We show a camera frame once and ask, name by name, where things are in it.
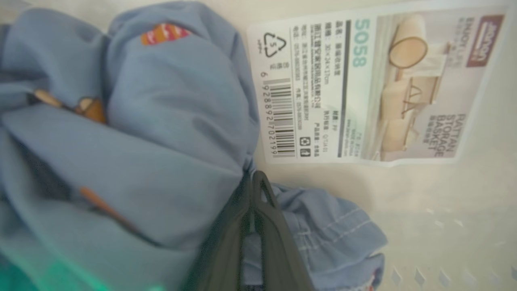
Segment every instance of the light blue fabric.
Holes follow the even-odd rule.
[[[160,23],[193,34],[154,46]],[[239,34],[199,3],[127,12],[108,35],[64,14],[32,9],[0,34],[0,252],[41,291],[178,290],[211,223],[253,171],[255,94]],[[69,108],[102,98],[108,126]],[[87,186],[142,234],[95,211]],[[317,288],[360,286],[382,256],[380,229],[323,190],[275,193]],[[257,237],[244,283],[261,284]]]

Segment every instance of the white plastic surface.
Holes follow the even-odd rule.
[[[29,0],[106,29],[110,20],[154,0]],[[245,36],[252,23],[393,0],[205,0]],[[16,0],[0,2],[13,17]],[[517,290],[517,21],[490,77],[459,163],[380,168],[352,164],[268,165],[289,186],[322,187],[366,209],[389,245],[381,291]]]

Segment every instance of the embroidered patch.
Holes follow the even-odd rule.
[[[166,41],[173,41],[187,37],[192,33],[177,25],[162,23],[155,26],[152,31],[148,31],[140,37],[142,44],[153,46]]]

